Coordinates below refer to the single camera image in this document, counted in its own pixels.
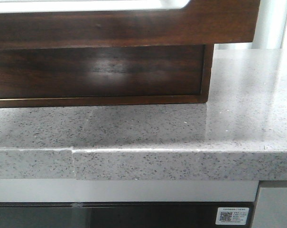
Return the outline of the white plastic drawer handle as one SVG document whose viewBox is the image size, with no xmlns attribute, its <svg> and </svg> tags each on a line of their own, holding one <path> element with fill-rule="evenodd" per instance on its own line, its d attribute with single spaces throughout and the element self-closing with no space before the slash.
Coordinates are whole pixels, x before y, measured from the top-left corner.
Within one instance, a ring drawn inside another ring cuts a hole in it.
<svg viewBox="0 0 287 228">
<path fill-rule="evenodd" d="M 188 0 L 0 0 L 0 13 L 178 10 Z"/>
</svg>

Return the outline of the white QR code sticker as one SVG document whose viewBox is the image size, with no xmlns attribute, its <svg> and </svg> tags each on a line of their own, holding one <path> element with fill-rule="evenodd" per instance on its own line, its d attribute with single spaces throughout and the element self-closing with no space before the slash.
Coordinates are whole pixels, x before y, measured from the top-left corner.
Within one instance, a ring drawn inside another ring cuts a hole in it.
<svg viewBox="0 0 287 228">
<path fill-rule="evenodd" d="M 219 207 L 216 214 L 216 225 L 246 225 L 249 208 Z"/>
</svg>

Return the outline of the grey cabinet door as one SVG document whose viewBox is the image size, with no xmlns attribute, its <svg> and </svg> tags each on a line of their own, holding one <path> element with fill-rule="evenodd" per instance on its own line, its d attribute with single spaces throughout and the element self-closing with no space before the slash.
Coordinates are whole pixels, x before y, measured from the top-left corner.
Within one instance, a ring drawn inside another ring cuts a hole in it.
<svg viewBox="0 0 287 228">
<path fill-rule="evenodd" d="M 252 227 L 287 228 L 287 181 L 259 184 Z"/>
</svg>

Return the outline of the black glass appliance front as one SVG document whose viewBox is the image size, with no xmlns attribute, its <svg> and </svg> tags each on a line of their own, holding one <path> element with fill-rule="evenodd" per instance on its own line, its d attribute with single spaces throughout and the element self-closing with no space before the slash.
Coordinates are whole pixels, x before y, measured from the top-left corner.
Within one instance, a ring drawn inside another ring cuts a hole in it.
<svg viewBox="0 0 287 228">
<path fill-rule="evenodd" d="M 249 208 L 246 225 L 216 225 L 219 207 Z M 251 202 L 0 203 L 0 228 L 249 228 Z"/>
</svg>

